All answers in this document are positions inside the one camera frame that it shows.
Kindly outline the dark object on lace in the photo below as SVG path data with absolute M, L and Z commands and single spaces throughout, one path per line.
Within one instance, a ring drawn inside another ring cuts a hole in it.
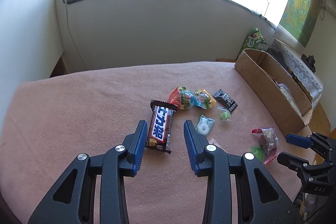
M 305 65 L 313 72 L 315 73 L 315 58 L 312 55 L 305 55 L 304 53 L 301 56 L 302 61 L 305 63 Z

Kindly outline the white lace cloth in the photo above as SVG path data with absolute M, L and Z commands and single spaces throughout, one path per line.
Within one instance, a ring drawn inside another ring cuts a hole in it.
M 285 43 L 274 39 L 268 51 L 290 74 L 294 75 L 310 99 L 312 109 L 315 109 L 323 93 L 323 83 L 319 77 L 305 64 L 301 56 Z

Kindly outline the orange blue triangular snack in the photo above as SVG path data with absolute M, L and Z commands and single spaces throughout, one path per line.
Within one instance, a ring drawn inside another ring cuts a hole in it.
M 168 102 L 176 105 L 180 110 L 187 110 L 191 107 L 193 93 L 183 86 L 175 88 L 168 97 Z

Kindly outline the yellow green triangular snack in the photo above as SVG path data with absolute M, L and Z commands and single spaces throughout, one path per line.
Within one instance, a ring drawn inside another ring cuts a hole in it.
M 194 91 L 193 104 L 207 110 L 215 106 L 216 100 L 205 89 L 198 89 Z

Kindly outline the green candy clear wrapper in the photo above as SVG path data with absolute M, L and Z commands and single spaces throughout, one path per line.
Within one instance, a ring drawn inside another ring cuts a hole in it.
M 229 121 L 231 118 L 231 112 L 225 108 L 225 107 L 217 107 L 217 110 L 219 112 L 219 116 L 221 118 L 222 121 Z

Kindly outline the Snickers bar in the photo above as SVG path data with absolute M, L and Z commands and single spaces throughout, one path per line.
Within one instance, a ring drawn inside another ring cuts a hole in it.
M 168 102 L 151 100 L 151 122 L 145 147 L 171 154 L 171 125 L 177 106 Z

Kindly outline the green snack bag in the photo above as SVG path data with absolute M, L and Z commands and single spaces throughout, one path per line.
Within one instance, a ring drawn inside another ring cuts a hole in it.
M 258 28 L 253 28 L 250 34 L 246 37 L 239 53 L 242 53 L 245 49 L 252 49 L 252 50 L 261 50 L 267 51 L 269 45 L 266 43 L 264 37 L 262 36 L 261 32 Z

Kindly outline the black white candy packet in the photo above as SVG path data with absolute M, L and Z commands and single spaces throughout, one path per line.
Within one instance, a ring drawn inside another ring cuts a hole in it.
M 223 90 L 219 89 L 213 94 L 213 97 L 218 100 L 229 112 L 233 112 L 238 106 L 237 103 Z

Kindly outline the small white pink candy packet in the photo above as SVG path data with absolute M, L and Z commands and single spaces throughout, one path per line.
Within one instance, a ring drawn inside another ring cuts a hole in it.
M 217 146 L 218 148 L 222 149 L 223 147 L 214 139 L 214 138 L 211 138 L 209 140 L 209 144 L 212 144 L 212 145 L 215 145 Z

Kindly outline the yellow landscape wall painting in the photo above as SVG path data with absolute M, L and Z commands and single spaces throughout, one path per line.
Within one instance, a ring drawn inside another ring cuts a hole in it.
M 306 47 L 314 30 L 321 0 L 288 0 L 280 26 Z

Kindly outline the pink table cloth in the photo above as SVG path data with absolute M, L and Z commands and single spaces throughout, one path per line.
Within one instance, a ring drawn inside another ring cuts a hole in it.
M 238 106 L 227 122 L 216 107 L 175 113 L 171 153 L 146 149 L 137 176 L 125 179 L 127 210 L 131 223 L 201 223 L 207 180 L 191 170 L 184 122 L 213 118 L 210 137 L 234 155 L 258 143 L 253 129 L 277 126 L 232 63 L 114 68 L 21 84 L 1 133 L 1 194 L 16 217 L 26 223 L 78 154 L 100 155 L 122 143 L 140 120 L 151 120 L 150 101 L 167 100 L 179 86 L 223 90 Z

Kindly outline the green leaf wrapper candy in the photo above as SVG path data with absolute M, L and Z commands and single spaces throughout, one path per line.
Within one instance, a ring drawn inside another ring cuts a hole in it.
M 260 161 L 264 162 L 263 149 L 260 146 L 252 146 L 251 153 Z

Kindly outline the brown cardboard box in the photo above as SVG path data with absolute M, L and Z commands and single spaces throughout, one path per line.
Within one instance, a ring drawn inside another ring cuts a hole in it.
M 281 64 L 266 52 L 245 49 L 240 53 L 235 69 L 266 106 L 283 135 L 297 134 L 310 122 L 311 102 L 301 87 Z M 277 84 L 284 84 L 295 100 L 293 108 Z

